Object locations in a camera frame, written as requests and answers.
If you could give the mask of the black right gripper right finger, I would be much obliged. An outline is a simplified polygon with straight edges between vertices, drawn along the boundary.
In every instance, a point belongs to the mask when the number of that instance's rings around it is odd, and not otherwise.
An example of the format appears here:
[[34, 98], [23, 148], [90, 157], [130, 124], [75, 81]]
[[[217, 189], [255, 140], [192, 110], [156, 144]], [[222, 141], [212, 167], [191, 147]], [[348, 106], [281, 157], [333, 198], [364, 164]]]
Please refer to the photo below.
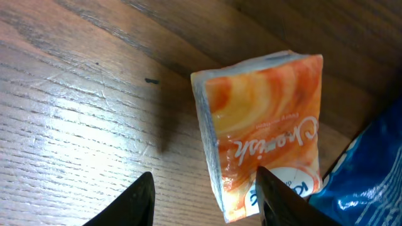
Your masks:
[[262, 226], [339, 226], [262, 166], [257, 168], [256, 192]]

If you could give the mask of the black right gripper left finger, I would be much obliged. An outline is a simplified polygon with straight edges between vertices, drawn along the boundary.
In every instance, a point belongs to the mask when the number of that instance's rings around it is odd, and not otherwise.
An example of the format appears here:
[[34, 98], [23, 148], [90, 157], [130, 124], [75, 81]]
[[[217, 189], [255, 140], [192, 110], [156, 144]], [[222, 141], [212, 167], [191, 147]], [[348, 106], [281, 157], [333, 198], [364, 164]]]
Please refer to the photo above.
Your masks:
[[155, 183], [147, 171], [84, 226], [152, 226], [154, 212]]

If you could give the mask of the blue Oreo cookie pack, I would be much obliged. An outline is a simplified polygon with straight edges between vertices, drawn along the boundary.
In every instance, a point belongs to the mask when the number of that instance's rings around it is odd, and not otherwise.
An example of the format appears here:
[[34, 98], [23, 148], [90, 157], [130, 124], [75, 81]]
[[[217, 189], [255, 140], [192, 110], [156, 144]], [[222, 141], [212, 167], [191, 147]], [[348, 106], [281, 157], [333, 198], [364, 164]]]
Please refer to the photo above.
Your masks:
[[309, 203], [341, 225], [401, 226], [401, 100], [349, 145]]

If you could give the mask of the orange Kleenex tissue pack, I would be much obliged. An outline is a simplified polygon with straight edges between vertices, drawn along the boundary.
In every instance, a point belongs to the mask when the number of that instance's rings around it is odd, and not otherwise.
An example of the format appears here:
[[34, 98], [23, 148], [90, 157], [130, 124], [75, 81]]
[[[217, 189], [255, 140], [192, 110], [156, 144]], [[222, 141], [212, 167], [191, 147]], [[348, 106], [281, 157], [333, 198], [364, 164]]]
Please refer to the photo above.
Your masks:
[[213, 194], [227, 223], [259, 212], [257, 168], [300, 197], [322, 188], [323, 56], [280, 51], [191, 74]]

